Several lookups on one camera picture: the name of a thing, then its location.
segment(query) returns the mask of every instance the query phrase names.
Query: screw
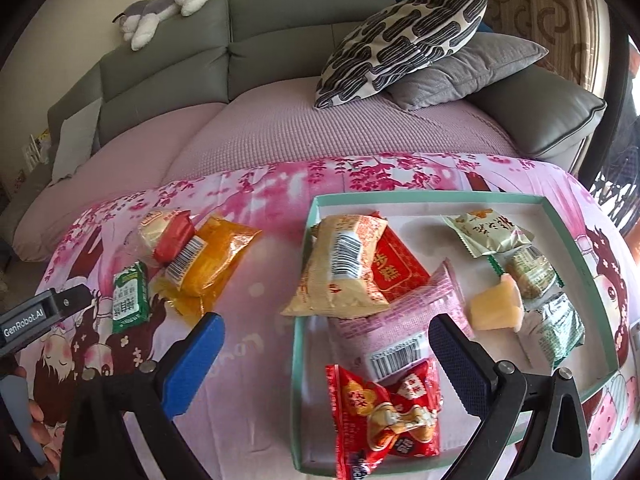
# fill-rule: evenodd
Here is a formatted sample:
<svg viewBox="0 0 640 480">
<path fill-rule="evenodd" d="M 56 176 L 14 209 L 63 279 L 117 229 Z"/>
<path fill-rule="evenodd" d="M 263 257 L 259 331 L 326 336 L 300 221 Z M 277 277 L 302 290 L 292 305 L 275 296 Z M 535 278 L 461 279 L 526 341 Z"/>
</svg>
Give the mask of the screw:
<svg viewBox="0 0 640 480">
<path fill-rule="evenodd" d="M 155 361 L 149 359 L 149 360 L 143 362 L 138 367 L 138 370 L 140 370 L 143 374 L 150 374 L 151 372 L 153 372 L 156 369 L 157 365 L 158 365 L 158 363 L 156 363 Z"/>
<path fill-rule="evenodd" d="M 516 367 L 510 361 L 500 361 L 498 363 L 498 370 L 500 370 L 503 374 L 513 374 L 516 371 Z"/>
<path fill-rule="evenodd" d="M 82 380 L 83 381 L 91 381 L 96 376 L 95 368 L 87 368 L 82 372 Z"/>
<path fill-rule="evenodd" d="M 566 381 L 570 381 L 571 379 L 574 378 L 574 373 L 571 370 L 569 370 L 569 368 L 565 368 L 565 367 L 558 368 L 558 375 Z"/>
</svg>

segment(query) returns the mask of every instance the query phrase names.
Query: sofa cushion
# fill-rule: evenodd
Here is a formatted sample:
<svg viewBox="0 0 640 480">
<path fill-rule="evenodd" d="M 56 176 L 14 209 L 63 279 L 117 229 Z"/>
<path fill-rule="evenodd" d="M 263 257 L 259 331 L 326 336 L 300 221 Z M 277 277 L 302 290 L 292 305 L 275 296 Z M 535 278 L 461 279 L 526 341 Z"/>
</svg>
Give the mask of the sofa cushion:
<svg viewBox="0 0 640 480">
<path fill-rule="evenodd" d="M 493 117 L 527 158 L 556 156 L 588 137 L 607 107 L 576 83 L 531 65 L 468 95 Z"/>
<path fill-rule="evenodd" d="M 488 0 L 403 0 L 348 35 L 329 58 L 316 107 L 372 96 L 402 76 L 457 52 L 473 36 Z"/>
<path fill-rule="evenodd" d="M 274 30 L 363 22 L 395 0 L 229 0 L 231 40 Z"/>
<path fill-rule="evenodd" d="M 139 124 L 103 147 L 72 178 L 44 189 L 15 231 L 13 247 L 20 259 L 47 260 L 92 205 L 158 186 L 185 143 L 224 107 L 193 106 Z"/>
<path fill-rule="evenodd" d="M 134 52 L 124 43 L 102 57 L 104 99 L 113 99 L 180 61 L 228 44 L 227 0 L 209 0 L 191 16 L 172 16 L 161 23 L 153 41 L 142 50 Z"/>
<path fill-rule="evenodd" d="M 51 147 L 49 148 L 49 160 L 51 162 L 55 160 L 58 152 L 60 128 L 65 119 L 101 97 L 102 77 L 100 76 L 100 63 L 98 62 L 47 112 L 49 133 L 51 135 Z"/>
<path fill-rule="evenodd" d="M 313 108 L 316 77 L 245 92 L 197 133 L 164 183 L 274 162 L 383 152 L 469 152 L 518 156 L 511 139 L 465 100 L 405 112 L 376 95 Z"/>
<path fill-rule="evenodd" d="M 452 56 L 404 76 L 386 91 L 403 110 L 448 103 L 523 70 L 547 53 L 533 41 L 476 32 Z"/>
<path fill-rule="evenodd" d="M 229 99 L 284 79 L 319 76 L 326 59 L 360 23 L 266 32 L 229 45 Z"/>
<path fill-rule="evenodd" d="M 100 106 L 102 99 L 96 99 L 62 123 L 60 145 L 51 173 L 52 183 L 73 175 L 91 157 L 92 147 L 97 144 L 96 126 Z"/>
<path fill-rule="evenodd" d="M 100 145 L 105 146 L 122 132 L 166 112 L 227 102 L 227 72 L 226 47 L 205 50 L 156 72 L 102 105 L 98 122 Z"/>
</svg>

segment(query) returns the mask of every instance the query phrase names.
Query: curtain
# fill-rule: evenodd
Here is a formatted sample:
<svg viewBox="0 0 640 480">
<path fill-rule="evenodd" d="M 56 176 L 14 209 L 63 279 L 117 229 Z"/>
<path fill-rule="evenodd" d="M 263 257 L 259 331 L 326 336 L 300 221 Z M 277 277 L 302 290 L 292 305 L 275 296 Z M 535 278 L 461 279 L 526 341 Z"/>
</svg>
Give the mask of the curtain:
<svg viewBox="0 0 640 480">
<path fill-rule="evenodd" d="M 548 48 L 539 65 L 593 91 L 601 41 L 598 9 L 597 0 L 489 0 L 484 20 L 494 32 Z"/>
</svg>

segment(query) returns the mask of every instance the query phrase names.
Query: gray pillow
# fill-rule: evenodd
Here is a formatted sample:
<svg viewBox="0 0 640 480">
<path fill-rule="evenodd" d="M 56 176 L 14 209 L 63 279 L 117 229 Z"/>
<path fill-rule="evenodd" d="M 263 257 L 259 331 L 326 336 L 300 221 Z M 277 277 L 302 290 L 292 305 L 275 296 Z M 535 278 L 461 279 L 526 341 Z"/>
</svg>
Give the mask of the gray pillow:
<svg viewBox="0 0 640 480">
<path fill-rule="evenodd" d="M 457 101 L 519 72 L 547 53 L 545 47 L 533 41 L 476 32 L 452 56 L 404 76 L 386 90 L 403 110 Z"/>
<path fill-rule="evenodd" d="M 95 128 L 100 116 L 100 106 L 102 98 L 96 99 L 62 123 L 50 186 L 73 175 L 91 157 L 92 150 L 96 148 Z"/>
</svg>

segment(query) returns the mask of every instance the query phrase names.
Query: patterned throw pillow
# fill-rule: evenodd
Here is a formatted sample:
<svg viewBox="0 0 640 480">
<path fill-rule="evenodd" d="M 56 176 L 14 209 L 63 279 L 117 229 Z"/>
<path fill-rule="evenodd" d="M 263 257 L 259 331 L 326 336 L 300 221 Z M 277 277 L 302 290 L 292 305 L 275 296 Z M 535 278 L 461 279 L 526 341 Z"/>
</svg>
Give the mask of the patterned throw pillow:
<svg viewBox="0 0 640 480">
<path fill-rule="evenodd" d="M 327 61 L 316 108 L 380 92 L 403 75 L 450 56 L 473 36 L 487 0 L 403 0 L 349 34 Z"/>
</svg>

